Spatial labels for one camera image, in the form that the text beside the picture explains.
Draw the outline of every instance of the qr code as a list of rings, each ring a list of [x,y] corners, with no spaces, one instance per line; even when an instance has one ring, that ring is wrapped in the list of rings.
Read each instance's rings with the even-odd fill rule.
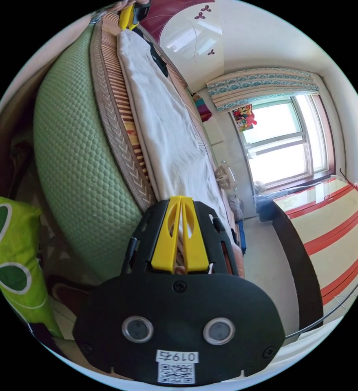
[[[159,362],[159,383],[195,384],[194,364],[162,364]]]

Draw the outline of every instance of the fan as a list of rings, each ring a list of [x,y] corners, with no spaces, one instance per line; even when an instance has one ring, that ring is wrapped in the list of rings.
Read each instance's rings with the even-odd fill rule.
[[[259,180],[256,180],[254,182],[254,189],[258,194],[264,193],[266,191],[266,186],[264,183],[260,182]]]
[[[223,190],[236,190],[237,180],[232,173],[229,163],[222,161],[221,166],[218,166],[214,172],[216,181]]]

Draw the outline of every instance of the leaf pattern pillow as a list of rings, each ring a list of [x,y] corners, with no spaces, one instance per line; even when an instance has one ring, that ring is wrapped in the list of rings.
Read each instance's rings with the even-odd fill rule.
[[[62,337],[51,309],[38,246],[41,209],[0,197],[0,289],[27,324]]]

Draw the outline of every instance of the window sill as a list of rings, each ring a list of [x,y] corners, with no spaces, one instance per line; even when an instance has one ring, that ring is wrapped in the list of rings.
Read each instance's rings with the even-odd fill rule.
[[[335,174],[334,170],[318,172],[309,178],[304,178],[295,182],[287,183],[286,185],[269,188],[263,194],[275,193],[277,191],[291,189],[292,187],[313,185],[314,183],[320,182],[324,179],[328,179],[333,174]]]

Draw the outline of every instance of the label sticker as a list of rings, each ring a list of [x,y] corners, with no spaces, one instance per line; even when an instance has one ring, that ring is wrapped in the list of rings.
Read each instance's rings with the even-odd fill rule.
[[[157,382],[164,384],[195,384],[195,364],[199,363],[197,351],[158,350]]]
[[[168,351],[158,350],[156,361],[165,364],[198,364],[197,351]]]
[[[158,383],[195,384],[194,364],[163,364],[159,362]]]

